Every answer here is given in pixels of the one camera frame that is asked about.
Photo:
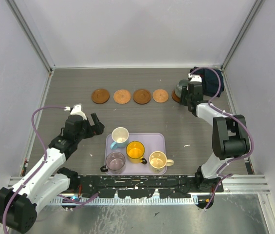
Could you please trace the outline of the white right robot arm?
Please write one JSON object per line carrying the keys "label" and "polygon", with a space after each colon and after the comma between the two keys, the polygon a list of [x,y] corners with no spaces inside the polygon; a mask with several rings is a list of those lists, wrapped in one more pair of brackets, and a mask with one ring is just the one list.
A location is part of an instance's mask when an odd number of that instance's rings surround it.
{"label": "white right robot arm", "polygon": [[250,152],[245,117],[222,111],[205,100],[202,84],[197,81],[182,87],[180,104],[212,126],[212,154],[194,177],[197,190],[206,192],[224,177],[221,173],[232,161]]}

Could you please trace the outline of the woven rattan coaster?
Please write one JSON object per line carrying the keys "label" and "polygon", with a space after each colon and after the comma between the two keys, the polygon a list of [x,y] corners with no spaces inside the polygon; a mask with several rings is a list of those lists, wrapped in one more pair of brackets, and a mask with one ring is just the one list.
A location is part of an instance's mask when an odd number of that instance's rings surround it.
{"label": "woven rattan coaster", "polygon": [[126,89],[120,89],[114,93],[113,99],[118,104],[126,104],[131,99],[131,93]]}
{"label": "woven rattan coaster", "polygon": [[157,103],[164,103],[168,101],[169,94],[164,89],[157,89],[152,93],[152,97]]}

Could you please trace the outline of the aluminium frame rail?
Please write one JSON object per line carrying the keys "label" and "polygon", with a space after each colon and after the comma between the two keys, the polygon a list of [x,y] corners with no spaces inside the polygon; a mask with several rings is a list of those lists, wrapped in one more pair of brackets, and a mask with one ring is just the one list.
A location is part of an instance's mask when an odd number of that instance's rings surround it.
{"label": "aluminium frame rail", "polygon": [[6,3],[20,24],[44,67],[51,73],[55,69],[55,64],[42,40],[42,37],[30,15],[29,10],[27,9],[25,2],[23,0],[6,0]]}

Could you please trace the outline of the cream mug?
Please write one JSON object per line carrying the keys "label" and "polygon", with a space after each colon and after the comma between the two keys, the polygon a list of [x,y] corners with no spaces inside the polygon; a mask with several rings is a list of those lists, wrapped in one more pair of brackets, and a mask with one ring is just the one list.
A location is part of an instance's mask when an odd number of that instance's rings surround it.
{"label": "cream mug", "polygon": [[149,163],[150,163],[151,169],[154,172],[160,173],[161,171],[166,169],[168,166],[173,166],[174,160],[168,159],[165,153],[161,151],[155,151],[150,154]]}

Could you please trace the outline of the purple glass mug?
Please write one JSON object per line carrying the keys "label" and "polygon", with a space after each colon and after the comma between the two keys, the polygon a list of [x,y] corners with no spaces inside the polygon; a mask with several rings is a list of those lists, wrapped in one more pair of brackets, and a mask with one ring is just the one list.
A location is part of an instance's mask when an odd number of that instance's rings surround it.
{"label": "purple glass mug", "polygon": [[125,156],[120,152],[112,152],[105,159],[105,165],[100,168],[103,173],[121,174],[126,167]]}

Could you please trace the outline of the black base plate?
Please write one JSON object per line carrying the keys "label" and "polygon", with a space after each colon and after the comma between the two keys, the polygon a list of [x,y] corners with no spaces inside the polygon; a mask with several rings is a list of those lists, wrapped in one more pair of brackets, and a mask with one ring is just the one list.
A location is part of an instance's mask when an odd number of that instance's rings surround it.
{"label": "black base plate", "polygon": [[95,193],[100,198],[130,197],[151,198],[155,192],[159,198],[190,198],[191,193],[212,193],[219,179],[204,179],[202,182],[188,175],[87,175],[80,176],[79,184],[67,193],[80,193],[91,197]]}

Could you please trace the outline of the brown wooden coaster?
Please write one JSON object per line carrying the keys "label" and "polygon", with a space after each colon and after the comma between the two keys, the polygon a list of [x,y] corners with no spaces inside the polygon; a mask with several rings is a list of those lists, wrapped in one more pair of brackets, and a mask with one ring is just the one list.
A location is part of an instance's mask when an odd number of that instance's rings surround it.
{"label": "brown wooden coaster", "polygon": [[175,93],[174,90],[172,91],[172,99],[173,99],[175,102],[177,102],[178,104],[181,103],[181,98],[178,97],[178,96],[176,95],[176,93]]}
{"label": "brown wooden coaster", "polygon": [[104,104],[110,98],[110,93],[108,90],[100,88],[93,91],[91,95],[92,101],[96,104]]}
{"label": "brown wooden coaster", "polygon": [[133,93],[133,100],[140,105],[144,105],[150,102],[151,94],[147,89],[138,89]]}

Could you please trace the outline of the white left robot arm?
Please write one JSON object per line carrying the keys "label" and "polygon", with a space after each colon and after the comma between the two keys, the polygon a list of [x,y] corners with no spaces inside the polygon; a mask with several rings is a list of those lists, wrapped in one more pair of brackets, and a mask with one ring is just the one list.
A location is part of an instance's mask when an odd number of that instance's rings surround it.
{"label": "white left robot arm", "polygon": [[35,223],[38,213],[57,195],[74,193],[79,187],[77,172],[62,164],[87,138],[101,135],[105,126],[95,113],[91,125],[83,112],[68,116],[60,134],[49,144],[38,163],[10,189],[0,189],[0,223],[26,233]]}

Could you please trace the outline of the lavender plastic tray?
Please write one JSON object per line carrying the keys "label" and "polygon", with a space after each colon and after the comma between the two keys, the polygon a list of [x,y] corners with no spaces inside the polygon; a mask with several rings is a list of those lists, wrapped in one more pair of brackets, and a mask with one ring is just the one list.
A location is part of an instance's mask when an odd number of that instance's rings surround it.
{"label": "lavender plastic tray", "polygon": [[[165,150],[165,138],[160,133],[130,133],[128,142],[132,141],[138,141],[141,142],[145,147],[145,153],[144,158],[146,160],[149,159],[149,156],[152,152],[155,151],[161,151],[163,153],[166,153]],[[165,166],[160,172],[153,171],[152,167],[150,166],[149,162],[147,164],[142,163],[132,163],[128,159],[127,153],[126,153],[126,147],[125,148],[117,148],[115,150],[112,150],[110,148],[111,144],[114,141],[112,140],[111,134],[109,134],[106,138],[106,149],[105,149],[105,158],[104,161],[106,161],[107,156],[112,152],[120,152],[124,155],[126,159],[125,163],[125,169],[122,171],[122,175],[129,175],[129,176],[136,176],[136,175],[142,175],[142,176],[149,176],[149,175],[163,175],[167,171],[167,166]]]}

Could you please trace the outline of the grey green ceramic mug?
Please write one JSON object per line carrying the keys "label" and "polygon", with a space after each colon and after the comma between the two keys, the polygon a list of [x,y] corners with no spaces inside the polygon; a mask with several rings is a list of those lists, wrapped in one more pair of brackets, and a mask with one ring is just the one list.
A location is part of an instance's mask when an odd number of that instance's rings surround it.
{"label": "grey green ceramic mug", "polygon": [[178,98],[181,98],[182,89],[183,89],[184,86],[187,87],[188,83],[189,83],[189,80],[187,80],[187,79],[182,79],[177,83],[177,85],[174,88],[174,93]]}

